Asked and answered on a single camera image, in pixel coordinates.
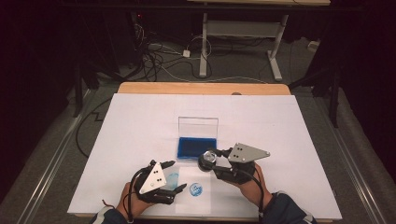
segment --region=cable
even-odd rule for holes
[[[162,49],[162,48],[166,48],[166,49],[172,50],[172,52],[165,52],[165,51],[160,51],[160,52],[161,52],[161,53],[173,53],[173,54],[181,55],[181,53],[177,52],[175,49],[172,49],[172,48],[170,48],[170,47],[167,47],[167,46],[165,46],[165,45],[163,45],[163,44],[161,44],[161,45],[159,45],[159,44],[149,44],[148,46],[150,46],[150,45],[153,45],[153,46],[161,46],[159,49],[156,49],[156,50],[154,50],[154,51],[159,51],[159,50]]]
[[[146,170],[146,168],[142,168],[140,169],[138,172],[136,172],[134,174],[134,176],[132,177],[131,180],[131,184],[129,185],[129,189],[128,189],[128,194],[126,196],[128,196],[128,210],[125,209],[127,215],[128,215],[128,223],[134,223],[134,216],[132,214],[132,202],[131,202],[131,196],[132,196],[132,187],[134,185],[134,180],[140,175],[142,174],[144,171]]]
[[[145,39],[145,30],[139,24],[135,24],[134,26],[137,26],[138,28],[140,28],[138,33],[137,33],[136,39],[139,39],[140,34],[142,34],[142,37],[140,38],[140,44],[139,44],[139,46],[137,46],[137,48],[139,49],[142,46],[142,44],[144,42],[144,39]]]
[[[262,79],[261,72],[262,72],[266,67],[268,67],[268,65],[271,64],[271,61],[272,61],[273,59],[274,59],[274,58],[269,59],[269,62],[268,62],[262,69],[260,69],[260,71],[259,71],[259,79]]]
[[[207,38],[203,38],[201,35],[196,36],[195,38],[193,38],[190,42],[190,44],[186,47],[186,50],[189,50],[189,46],[192,44],[192,41],[196,40],[196,39],[203,39],[204,41],[206,41],[206,43],[209,45],[209,53],[206,54],[206,57],[210,55],[210,53],[212,52],[212,45],[210,44],[209,40],[207,40]]]
[[[251,175],[250,173],[244,171],[244,170],[237,170],[236,172],[242,173],[244,175],[247,175],[248,177],[250,177],[254,182],[256,182],[257,186],[260,189],[260,193],[261,193],[261,197],[260,197],[260,204],[259,204],[259,221],[260,223],[262,223],[262,211],[263,211],[263,202],[264,202],[264,189],[262,188],[262,182],[258,181],[256,179],[256,177],[254,177],[253,175]]]
[[[212,80],[205,80],[205,81],[191,81],[191,80],[187,80],[184,78],[180,78],[180,77],[175,77],[174,75],[172,75],[168,70],[166,70],[166,68],[162,67],[163,71],[165,71],[170,77],[180,80],[180,81],[185,81],[185,82],[190,82],[190,83],[205,83],[205,82],[217,82],[217,81],[222,81],[222,80],[228,80],[228,79],[248,79],[248,80],[254,80],[260,83],[264,83],[264,84],[268,84],[267,82],[252,78],[252,77],[224,77],[224,78],[218,78],[218,79],[212,79]]]
[[[149,81],[150,77],[154,77],[153,81],[155,82],[155,81],[157,81],[157,75],[158,75],[158,73],[160,71],[160,70],[157,70],[157,68],[160,69],[160,67],[157,67],[157,64],[162,64],[163,62],[158,60],[156,57],[154,57],[154,56],[156,56],[155,54],[154,54],[154,56],[152,56],[150,54],[149,50],[147,50],[145,55],[146,55],[146,57],[148,57],[147,61],[150,61],[151,64],[152,64],[152,66],[150,67],[148,72],[145,74],[146,75],[146,79],[147,79],[147,81]],[[154,74],[149,76],[149,72],[152,71],[152,70],[154,70]]]
[[[230,45],[230,48],[228,49],[228,51],[226,53],[216,54],[216,53],[214,53],[215,47],[225,48],[226,46],[216,46],[215,44],[213,44],[213,40],[210,40],[212,43],[212,55],[215,55],[215,56],[226,56],[226,55],[232,53],[235,49],[244,49],[247,47],[257,47],[266,39],[265,37],[258,37],[258,38],[255,37],[253,39],[252,38],[250,38],[250,39],[239,38],[240,40],[238,40],[237,38],[231,39],[228,36],[219,37],[219,36],[215,36],[215,35],[208,35],[207,37],[214,38],[214,39],[221,40],[221,41],[227,41]],[[251,40],[253,40],[253,42],[251,42],[249,44],[243,43],[244,41],[251,41]]]
[[[79,145],[79,142],[78,142],[78,133],[79,133],[79,129],[81,128],[81,126],[82,126],[82,124],[85,122],[85,120],[86,120],[91,114],[94,114],[93,112],[94,112],[97,108],[99,108],[101,105],[104,105],[106,102],[110,101],[112,98],[113,98],[113,97],[110,97],[110,98],[104,100],[101,104],[99,104],[96,108],[94,108],[87,116],[85,116],[85,118],[84,118],[84,119],[81,121],[81,123],[78,125],[78,128],[77,128],[77,130],[76,130],[76,144],[77,144],[77,148],[78,148],[78,151],[79,151],[85,158],[87,158],[87,159],[88,159],[90,156],[89,156],[88,154],[86,154],[86,153],[82,150],[82,148],[81,148],[81,146]]]

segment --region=electrical cord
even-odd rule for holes
[[[102,106],[102,105],[104,105],[106,102],[108,102],[108,101],[110,101],[112,99],[112,97],[110,97],[110,98],[108,98],[108,99],[106,99],[106,100],[104,100],[101,104],[99,104],[96,108],[94,108],[87,116],[85,116],[85,118],[81,121],[81,123],[78,125],[78,128],[77,128],[77,130],[76,130],[76,145],[77,145],[77,148],[78,148],[78,151],[85,157],[85,158],[89,158],[90,156],[88,155],[88,154],[86,154],[83,150],[82,150],[82,148],[81,148],[81,145],[79,144],[79,141],[78,141],[78,133],[79,133],[79,129],[81,128],[81,126],[82,126],[82,124],[85,122],[85,120],[90,116],[90,115],[92,115],[92,114],[94,114],[94,111],[97,109],[97,108],[99,108],[100,106]]]
[[[244,175],[247,175],[248,177],[250,177],[256,184],[257,184],[257,186],[259,187],[259,189],[260,189],[260,193],[261,193],[261,197],[260,197],[260,204],[259,204],[259,222],[260,223],[262,223],[262,215],[263,215],[263,213],[262,213],[262,211],[263,211],[263,202],[264,202],[264,189],[262,188],[262,181],[260,180],[257,180],[256,179],[256,177],[254,177],[253,175],[251,175],[250,173],[248,173],[248,172],[246,172],[246,171],[244,171],[244,170],[237,170],[236,172],[238,172],[238,173],[242,173],[242,174],[244,174]]]
[[[224,36],[223,38],[219,37],[219,36],[215,36],[215,35],[208,35],[208,38],[213,38],[213,40],[210,40],[210,42],[212,43],[212,55],[215,56],[227,56],[229,54],[231,54],[235,49],[244,49],[247,47],[257,47],[259,46],[266,38],[254,38],[252,43],[246,44],[243,43],[244,41],[250,41],[251,39],[231,39],[228,36]],[[215,48],[225,48],[226,46],[216,46],[215,44],[213,44],[214,40],[220,40],[220,41],[227,41],[230,45],[230,48],[228,49],[228,51],[226,53],[222,53],[222,54],[218,54],[215,53],[214,49]]]
[[[190,47],[190,45],[192,45],[192,43],[193,43],[194,40],[200,39],[200,38],[203,39],[204,41],[206,41],[206,43],[209,45],[209,52],[206,54],[206,57],[207,57],[207,56],[210,55],[210,53],[212,53],[212,45],[210,44],[209,40],[207,40],[207,38],[203,38],[201,35],[198,35],[198,36],[196,36],[195,38],[193,38],[193,39],[191,40],[190,44],[186,47],[186,50],[189,50],[189,47]]]
[[[202,38],[201,36],[196,36],[191,43],[198,38]],[[246,46],[256,46],[256,45],[260,45],[260,43],[262,43],[262,41],[265,38],[256,38],[252,43],[250,44],[246,44]],[[158,46],[158,48],[156,49],[150,49],[150,46]],[[187,46],[187,49],[191,49],[191,44],[189,44]],[[261,81],[259,79],[256,78],[250,78],[250,77],[225,77],[225,78],[218,78],[218,79],[214,79],[214,80],[208,80],[210,77],[212,77],[213,75],[213,71],[212,71],[212,66],[210,64],[210,62],[208,61],[207,57],[205,57],[203,55],[203,53],[201,52],[202,58],[204,60],[206,60],[206,64],[209,70],[209,74],[206,77],[199,77],[197,75],[194,74],[194,69],[193,69],[193,64],[190,62],[185,62],[185,61],[181,61],[181,60],[185,60],[185,59],[191,59],[191,58],[187,58],[187,57],[177,57],[174,59],[171,59],[169,61],[164,61],[163,56],[161,56],[161,53],[165,53],[165,54],[174,54],[174,55],[182,55],[180,52],[178,52],[176,49],[173,49],[171,47],[165,46],[163,43],[158,42],[158,43],[148,43],[148,48],[147,48],[147,52],[145,52],[145,58],[144,58],[144,72],[145,75],[144,77],[140,77],[138,79],[135,80],[140,80],[140,79],[145,79],[146,81],[150,81],[149,78],[151,77],[156,77],[158,75],[158,73],[163,70],[165,71],[169,76],[173,77],[174,79],[180,80],[180,81],[185,81],[185,82],[217,82],[217,81],[223,81],[223,80],[228,80],[228,79],[235,79],[235,78],[241,78],[241,79],[249,79],[249,80],[253,80],[253,81],[257,81],[260,83],[267,83],[264,81]],[[171,65],[167,65],[164,66],[164,64],[166,63],[173,63]],[[205,80],[205,81],[192,81],[192,80],[187,80],[184,78],[179,78],[174,76],[171,72],[168,71],[169,68],[177,65],[177,64],[182,64],[182,63],[186,63],[190,66],[191,68],[191,75],[197,79],[201,79],[201,80]],[[261,78],[261,71],[263,69],[265,69],[268,64],[266,64],[260,71],[259,71],[259,78]]]
[[[129,189],[128,189],[128,194],[125,195],[125,197],[123,198],[123,205],[124,205],[124,209],[125,209],[125,198],[128,197],[128,210],[125,209],[125,211],[127,212],[128,215],[128,223],[134,223],[134,216],[132,214],[132,202],[131,202],[131,197],[132,197],[132,187],[134,186],[134,181],[136,180],[136,178],[142,174],[144,171],[146,170],[146,168],[142,168],[140,169],[138,172],[136,172],[134,174],[134,176],[132,177],[131,180],[131,184],[129,185]]]

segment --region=black cable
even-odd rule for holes
[[[237,172],[242,173],[244,175],[247,175],[248,177],[250,177],[254,182],[256,182],[257,186],[259,186],[260,189],[260,193],[262,194],[262,196],[260,197],[260,204],[259,204],[259,222],[262,223],[262,203],[264,202],[264,189],[262,188],[262,183],[259,182],[256,177],[254,177],[253,175],[251,175],[250,173],[244,171],[244,170],[237,170]]]
[[[272,61],[272,60],[273,60],[273,59],[268,58],[268,63],[267,63],[262,69],[259,70],[259,80],[262,80],[262,71],[263,71],[266,67],[268,67],[268,65],[271,64],[271,61]]]
[[[122,206],[123,206],[125,212],[128,212],[127,207],[125,207],[125,199],[126,199],[127,197],[129,197],[129,195],[132,196],[132,194],[134,194],[134,193],[135,193],[135,192],[127,193],[127,194],[123,197],[123,199],[122,199]]]
[[[170,61],[167,61],[167,62],[163,62],[163,63],[172,63],[172,62],[175,62],[175,61],[178,61],[178,60],[181,60],[181,59],[185,59],[185,57],[179,57],[179,58],[176,58],[176,59],[173,59],[173,60],[170,60]]]
[[[211,54],[213,54],[215,56],[227,56],[227,55],[229,55],[229,54],[231,54],[233,52],[233,41],[228,39],[228,38],[221,39],[221,40],[227,40],[230,43],[230,49],[227,52],[223,53],[223,54],[217,54],[217,53],[215,53],[216,45],[213,45]]]
[[[157,75],[158,75],[158,73],[159,73],[160,70],[161,70],[161,63],[162,63],[162,62],[161,62],[160,60],[158,60],[157,57],[154,57],[154,56],[156,56],[155,54],[154,54],[154,56],[152,56],[151,53],[149,52],[149,50],[146,52],[146,56],[149,57],[148,61],[150,61],[151,64],[152,64],[152,66],[150,67],[150,69],[149,69],[148,72],[146,73],[146,79],[147,79],[147,81],[149,81],[149,79],[150,79],[151,77],[154,77],[153,82],[155,82],[155,81],[157,81]],[[152,74],[151,76],[149,76],[149,73],[150,73],[152,70],[154,70],[154,74]]]
[[[261,183],[262,182],[262,178],[260,177],[259,171],[257,170],[256,167],[254,167],[254,170],[256,171],[257,176],[259,177],[259,182]]]
[[[145,171],[146,168],[142,168],[140,169],[138,172],[136,172],[134,174],[134,176],[132,177],[131,180],[131,184],[129,185],[129,189],[128,189],[128,210],[125,209],[127,215],[128,215],[128,222],[129,223],[133,223],[134,222],[134,216],[132,214],[132,202],[131,202],[131,196],[132,196],[132,187],[134,186],[134,180],[141,174],[143,173],[143,171]]]
[[[158,67],[161,69],[161,65],[163,64],[163,56],[156,52],[151,52],[151,54],[154,55],[154,59],[158,62]]]
[[[257,46],[259,46],[259,45],[264,41],[264,39],[265,39],[265,38],[256,38],[256,39],[253,41],[252,44],[244,44],[244,43],[242,43],[241,41],[238,41],[238,40],[231,40],[231,41],[233,41],[233,42],[239,42],[239,43],[237,43],[237,44],[243,46],[243,47],[235,48],[235,49],[244,49],[244,48],[247,48],[247,47],[257,47]]]
[[[103,101],[101,104],[99,104],[99,105],[98,105],[95,109],[93,109],[93,110],[81,121],[81,123],[78,125],[78,128],[77,128],[77,130],[76,130],[76,144],[77,144],[77,148],[78,148],[78,151],[79,151],[85,158],[87,158],[87,159],[88,159],[90,156],[87,155],[87,154],[82,150],[82,148],[81,148],[81,146],[79,145],[79,142],[78,142],[78,133],[79,133],[79,129],[81,128],[81,126],[82,126],[82,124],[85,122],[85,120],[86,120],[91,114],[93,114],[93,112],[94,112],[97,108],[99,108],[101,105],[104,105],[106,102],[110,101],[112,98],[113,98],[113,97],[110,97],[110,98],[106,99],[105,101]]]
[[[139,74],[139,72],[142,71],[142,69],[143,69],[143,60],[140,61],[140,63],[137,65],[137,67],[134,71],[130,72],[124,78],[128,79],[130,77],[134,77],[135,75]]]
[[[168,68],[170,68],[170,67],[173,67],[173,66],[175,66],[175,65],[177,65],[177,64],[179,64],[179,63],[187,63],[187,64],[189,64],[190,67],[191,67],[191,74],[192,74],[192,76],[193,76],[193,77],[196,77],[195,74],[194,74],[194,67],[193,67],[192,63],[190,63],[190,62],[178,62],[178,63],[174,63],[174,64],[171,64],[171,65],[165,67],[165,69],[168,69]]]

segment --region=gray carpet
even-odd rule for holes
[[[290,83],[304,75],[314,54],[306,50],[307,41],[302,39],[293,44],[282,43],[277,61],[284,77],[281,83]],[[249,77],[260,81],[275,83],[272,77],[268,60],[264,57],[264,49],[270,49],[272,42],[264,40],[260,47],[240,46],[231,53],[224,43],[218,43],[217,49],[213,49],[209,62],[212,68],[212,77],[215,80],[225,77]],[[183,48],[167,43],[166,46],[181,52]],[[178,56],[162,54],[166,61]],[[194,74],[198,74],[198,61],[189,61],[193,64]],[[130,69],[122,67],[122,72],[127,73]],[[158,81],[181,81],[178,78],[200,81],[192,77],[191,66],[188,63],[176,64],[167,69],[172,74],[161,71],[158,74]],[[89,154],[96,136],[100,130],[102,119],[108,108],[109,102],[95,109],[96,115],[89,112],[101,104],[104,100],[117,92],[118,85],[106,80],[100,75],[101,85],[97,91],[88,91],[85,98],[84,115],[80,120],[89,115],[81,125],[78,133],[78,141],[84,153]],[[233,78],[223,79],[220,82],[256,82],[253,79]],[[313,98],[310,88],[296,88],[292,92],[296,95],[299,106],[302,110],[308,131],[317,149],[319,158],[324,167],[325,173],[329,178],[331,187],[334,191],[335,199],[340,207],[343,219],[335,223],[374,223],[373,215],[367,212],[367,205],[361,199],[361,193],[357,190],[356,181],[348,168],[346,159],[340,150],[339,140],[334,135],[334,129],[329,125],[327,116],[323,113],[323,105],[328,103],[328,99]],[[396,188],[393,180],[384,169],[382,163],[375,155],[367,138],[364,136],[361,126],[350,111],[345,95],[340,92],[338,110],[339,128],[336,130],[345,142],[354,158],[356,166],[360,172],[364,183],[369,187],[369,192],[375,198],[375,202],[380,212],[388,223],[396,218]],[[74,113],[73,94],[70,96],[70,105],[52,123],[47,133],[37,145],[34,153],[26,163],[19,178],[15,182],[8,196],[0,205],[0,223],[17,223],[23,209],[35,192],[35,188],[41,176],[46,172],[46,168],[51,163],[53,155],[57,154],[58,146],[63,142],[64,134],[69,129],[71,123],[76,122],[72,118]],[[63,159],[60,166],[54,169],[54,177],[51,179],[49,188],[43,192],[42,201],[37,200],[37,210],[26,223],[88,223],[86,217],[75,217],[66,213],[68,205],[77,187],[79,178],[84,169],[87,159],[78,151],[75,136],[72,135],[70,141],[65,144],[65,152],[61,156]],[[116,165],[110,161],[106,165]],[[137,220],[136,223],[196,223],[190,221],[147,221]]]

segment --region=white table leg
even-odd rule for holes
[[[203,29],[202,29],[202,50],[201,50],[201,62],[199,65],[199,76],[206,77],[206,63],[207,63],[207,48],[206,48],[206,38],[207,38],[207,13],[204,13],[203,19]]]
[[[274,49],[267,51],[268,60],[270,61],[270,65],[271,65],[271,68],[272,68],[272,71],[274,74],[274,78],[276,81],[282,80],[282,76],[279,71],[279,66],[277,65],[277,62],[276,62],[276,53],[279,48],[280,41],[282,40],[283,32],[285,31],[286,22],[288,21],[288,16],[289,15],[284,15],[282,17],[282,22],[279,24],[279,27],[278,27],[277,33],[276,33]]]

